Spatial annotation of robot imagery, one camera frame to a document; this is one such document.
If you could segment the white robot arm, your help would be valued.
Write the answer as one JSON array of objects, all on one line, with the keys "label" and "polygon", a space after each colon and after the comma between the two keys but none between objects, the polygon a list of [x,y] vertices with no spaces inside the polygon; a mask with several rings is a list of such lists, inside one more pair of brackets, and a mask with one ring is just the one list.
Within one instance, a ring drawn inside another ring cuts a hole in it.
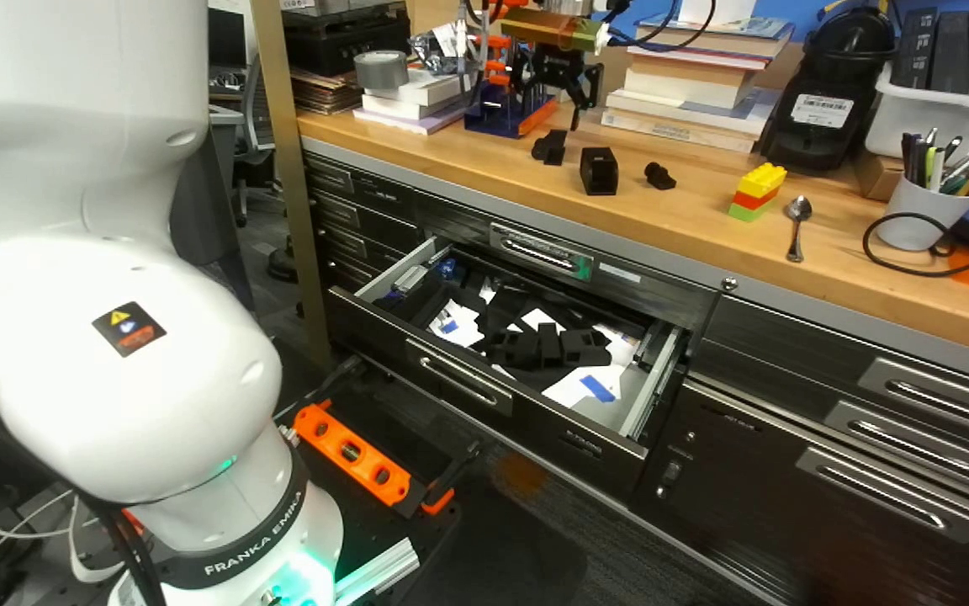
[{"label": "white robot arm", "polygon": [[277,348],[173,252],[206,133],[206,0],[0,0],[0,426],[114,530],[106,606],[353,606],[419,555],[335,570]]}]

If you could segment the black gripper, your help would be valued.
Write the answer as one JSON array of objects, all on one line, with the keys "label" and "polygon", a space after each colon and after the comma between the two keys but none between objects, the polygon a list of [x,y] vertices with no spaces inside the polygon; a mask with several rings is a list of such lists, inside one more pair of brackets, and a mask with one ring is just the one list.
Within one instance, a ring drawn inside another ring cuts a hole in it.
[{"label": "black gripper", "polygon": [[520,47],[514,53],[514,74],[528,83],[563,88],[579,112],[598,101],[601,66],[588,65],[582,50],[550,43]]}]

